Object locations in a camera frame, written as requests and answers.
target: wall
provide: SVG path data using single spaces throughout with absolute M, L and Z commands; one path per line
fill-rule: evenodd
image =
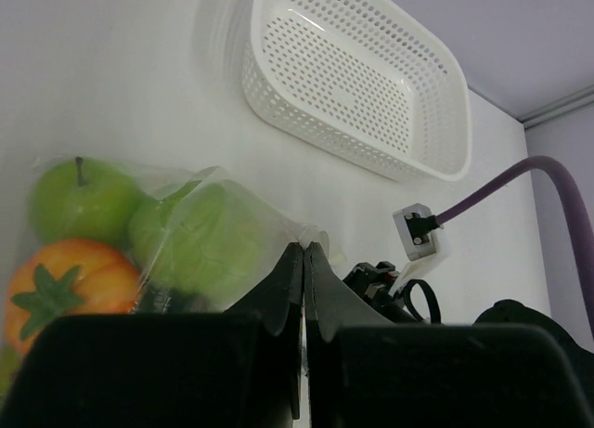
M 582 191 L 590 216 L 594 216 L 594 106 L 531 129 L 527 144 L 530 155 L 548 155 L 565 164 Z M 592 350 L 594 341 L 561 203 L 555 188 L 542 173 L 533 174 L 533 185 L 551 315 L 583 347 Z

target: white plastic basket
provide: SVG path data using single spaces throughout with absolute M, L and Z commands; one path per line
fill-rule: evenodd
M 462 70 L 390 0 L 253 0 L 242 84 L 266 122 L 378 174 L 468 171 Z

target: plastic bag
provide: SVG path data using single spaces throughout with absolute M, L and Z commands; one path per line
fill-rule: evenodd
M 325 232 L 290 220 L 222 168 L 192 174 L 65 157 L 35 173 L 6 287 L 0 396 L 55 318 L 222 311 L 290 242 L 315 240 L 330 260 L 342 258 Z

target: purple cable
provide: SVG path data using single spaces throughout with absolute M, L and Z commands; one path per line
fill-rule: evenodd
M 577 275 L 582 288 L 590 331 L 594 337 L 594 234 L 588 217 L 588 210 L 572 175 L 560 162 L 546 156 L 535 156 L 516 163 L 498 175 L 484 187 L 471 194 L 464 201 L 437 216 L 440 225 L 464 213 L 487 196 L 508 184 L 510 181 L 531 170 L 542 170 L 555 184 L 569 229 L 569 237 L 574 249 Z

